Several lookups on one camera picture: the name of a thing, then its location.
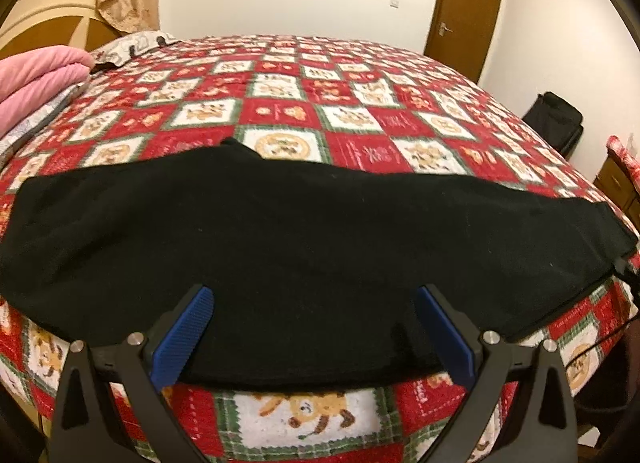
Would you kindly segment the white patterned pillow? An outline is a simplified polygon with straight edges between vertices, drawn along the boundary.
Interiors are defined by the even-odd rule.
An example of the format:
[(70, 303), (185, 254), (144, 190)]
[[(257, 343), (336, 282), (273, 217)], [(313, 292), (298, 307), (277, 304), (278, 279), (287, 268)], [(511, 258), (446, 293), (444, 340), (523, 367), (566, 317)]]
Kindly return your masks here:
[(93, 70), (122, 67), (142, 54), (173, 45), (178, 41), (178, 38), (161, 30), (142, 30), (119, 37), (93, 50)]

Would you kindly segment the black pants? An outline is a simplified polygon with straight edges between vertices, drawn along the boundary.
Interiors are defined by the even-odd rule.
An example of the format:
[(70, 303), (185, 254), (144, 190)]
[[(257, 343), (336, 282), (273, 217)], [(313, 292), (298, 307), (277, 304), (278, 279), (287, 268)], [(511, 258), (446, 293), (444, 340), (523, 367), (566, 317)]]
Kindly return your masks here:
[(338, 391), (439, 369), (414, 311), (422, 285), (513, 341), (636, 247), (605, 203), (265, 160), (228, 139), (24, 181), (1, 240), (1, 294), (61, 339), (105, 346), (203, 284), (215, 309), (187, 382)]

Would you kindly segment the black bag on floor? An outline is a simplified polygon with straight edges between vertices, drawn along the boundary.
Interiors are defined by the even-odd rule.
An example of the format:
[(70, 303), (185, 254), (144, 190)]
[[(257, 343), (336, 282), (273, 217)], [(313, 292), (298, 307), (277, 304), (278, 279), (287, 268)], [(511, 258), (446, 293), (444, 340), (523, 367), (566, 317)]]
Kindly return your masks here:
[(523, 120), (565, 160), (584, 133), (582, 113), (551, 91), (538, 94)]

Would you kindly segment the wooden dresser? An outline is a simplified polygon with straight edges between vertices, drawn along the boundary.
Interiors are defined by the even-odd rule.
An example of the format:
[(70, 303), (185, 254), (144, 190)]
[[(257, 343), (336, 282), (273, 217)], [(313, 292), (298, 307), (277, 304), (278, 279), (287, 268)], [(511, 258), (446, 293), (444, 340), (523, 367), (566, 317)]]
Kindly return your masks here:
[(639, 161), (620, 138), (608, 138), (606, 159), (594, 179), (594, 185), (639, 229)]

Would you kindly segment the cream wooden headboard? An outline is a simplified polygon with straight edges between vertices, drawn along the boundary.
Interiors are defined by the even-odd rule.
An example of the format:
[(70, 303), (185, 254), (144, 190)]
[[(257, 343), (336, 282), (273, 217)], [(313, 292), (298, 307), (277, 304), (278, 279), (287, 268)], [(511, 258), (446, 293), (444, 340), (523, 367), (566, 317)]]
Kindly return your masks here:
[(93, 51), (119, 37), (98, 0), (18, 0), (1, 27), (1, 57), (56, 45)]

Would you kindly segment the pink folded blanket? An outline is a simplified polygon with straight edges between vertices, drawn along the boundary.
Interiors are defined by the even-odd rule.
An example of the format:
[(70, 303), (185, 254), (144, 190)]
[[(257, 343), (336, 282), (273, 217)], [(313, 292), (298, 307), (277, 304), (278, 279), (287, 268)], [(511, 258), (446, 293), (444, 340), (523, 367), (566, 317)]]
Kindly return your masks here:
[(1, 137), (64, 89), (85, 82), (93, 56), (70, 46), (50, 46), (1, 60)]

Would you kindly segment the brown wooden door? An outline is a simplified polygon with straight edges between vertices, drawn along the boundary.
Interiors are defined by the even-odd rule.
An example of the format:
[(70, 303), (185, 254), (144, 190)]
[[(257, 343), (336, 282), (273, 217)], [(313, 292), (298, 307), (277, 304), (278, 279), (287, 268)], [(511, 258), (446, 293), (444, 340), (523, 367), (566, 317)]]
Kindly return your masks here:
[(501, 1), (436, 0), (424, 54), (478, 82)]

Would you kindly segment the red patchwork bed quilt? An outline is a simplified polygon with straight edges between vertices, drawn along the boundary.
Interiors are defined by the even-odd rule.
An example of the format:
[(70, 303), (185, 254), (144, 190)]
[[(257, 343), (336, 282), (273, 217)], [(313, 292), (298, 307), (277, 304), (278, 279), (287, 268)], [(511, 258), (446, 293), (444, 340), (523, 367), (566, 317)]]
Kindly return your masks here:
[[(1, 209), (35, 175), (235, 137), (267, 158), (372, 172), (470, 174), (520, 190), (602, 193), (464, 76), (418, 54), (320, 37), (209, 37), (91, 70), (87, 89), (1, 168)], [(414, 462), (463, 396), (446, 375), (291, 398), (178, 385), (167, 399), (214, 462)]]

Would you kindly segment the grey patterned pillow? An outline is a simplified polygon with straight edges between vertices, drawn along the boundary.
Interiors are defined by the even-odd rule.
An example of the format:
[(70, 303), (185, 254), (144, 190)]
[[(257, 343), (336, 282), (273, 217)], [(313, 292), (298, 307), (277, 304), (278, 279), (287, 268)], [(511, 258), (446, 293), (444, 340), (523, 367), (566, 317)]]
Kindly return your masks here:
[(68, 86), (34, 80), (1, 102), (1, 168), (88, 87), (88, 80)]

